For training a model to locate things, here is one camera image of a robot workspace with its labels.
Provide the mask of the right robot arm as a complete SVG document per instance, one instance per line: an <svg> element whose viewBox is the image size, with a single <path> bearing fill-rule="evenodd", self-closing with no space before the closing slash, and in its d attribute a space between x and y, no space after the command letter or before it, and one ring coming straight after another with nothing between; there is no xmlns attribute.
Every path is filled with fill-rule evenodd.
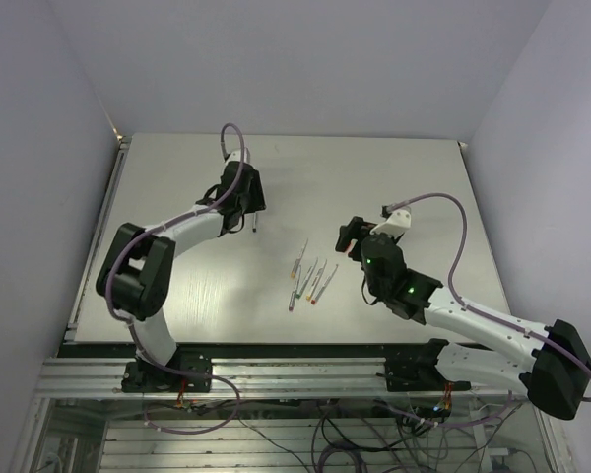
<svg viewBox="0 0 591 473"><path fill-rule="evenodd" d="M352 217L339 229L335 249L360 264L362 285L375 303L402 319L476 343L468 348L429 340L414 367L416 382L428 390L446 382L499 387L526 396L550 416L574 419L591 373L591 357L577 329L560 319L544 325L465 302L407 266L398 241L408 227L399 212L381 224Z"/></svg>

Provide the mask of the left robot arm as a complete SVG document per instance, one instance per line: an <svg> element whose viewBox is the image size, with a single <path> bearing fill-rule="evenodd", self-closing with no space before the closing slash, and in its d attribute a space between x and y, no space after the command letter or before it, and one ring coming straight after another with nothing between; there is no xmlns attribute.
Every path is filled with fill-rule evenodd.
<svg viewBox="0 0 591 473"><path fill-rule="evenodd" d="M193 247L244 225L266 209L260 172L228 162L220 181L186 213L151 227L118 228L96 281L112 318L128 328L137 357L148 363L146 379L159 391L180 382L178 345L164 316L175 259Z"/></svg>

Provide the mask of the orange marker pen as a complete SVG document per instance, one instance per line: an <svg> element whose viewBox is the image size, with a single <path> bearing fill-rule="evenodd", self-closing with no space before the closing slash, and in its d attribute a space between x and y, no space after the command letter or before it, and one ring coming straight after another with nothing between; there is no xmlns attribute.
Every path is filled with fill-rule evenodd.
<svg viewBox="0 0 591 473"><path fill-rule="evenodd" d="M295 259L295 263L294 263L292 271L291 271L291 278L292 279L294 279L296 277L298 268L300 267L300 264L301 264L301 260L304 257L307 245L308 245L308 238L305 240L303 246L301 247L301 249L299 251L297 258Z"/></svg>

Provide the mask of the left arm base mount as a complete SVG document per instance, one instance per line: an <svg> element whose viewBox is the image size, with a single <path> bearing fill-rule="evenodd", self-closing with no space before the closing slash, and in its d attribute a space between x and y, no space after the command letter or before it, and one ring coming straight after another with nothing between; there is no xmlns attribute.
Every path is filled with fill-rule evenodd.
<svg viewBox="0 0 591 473"><path fill-rule="evenodd" d="M172 370L193 372L182 376L162 370L137 357L129 362L121 380L124 393L160 393L184 390L191 393L207 393L211 387L213 366L209 359L199 353L179 352L167 365Z"/></svg>

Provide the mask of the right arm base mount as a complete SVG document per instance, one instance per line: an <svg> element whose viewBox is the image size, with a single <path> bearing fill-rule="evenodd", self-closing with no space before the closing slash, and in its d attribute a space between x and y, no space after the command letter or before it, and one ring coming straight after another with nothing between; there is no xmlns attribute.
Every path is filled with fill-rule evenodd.
<svg viewBox="0 0 591 473"><path fill-rule="evenodd" d="M443 391L451 382L436 368L444 339L433 338L423 344L386 345L383 368L376 374L388 392ZM454 390L469 390L469 381L452 381Z"/></svg>

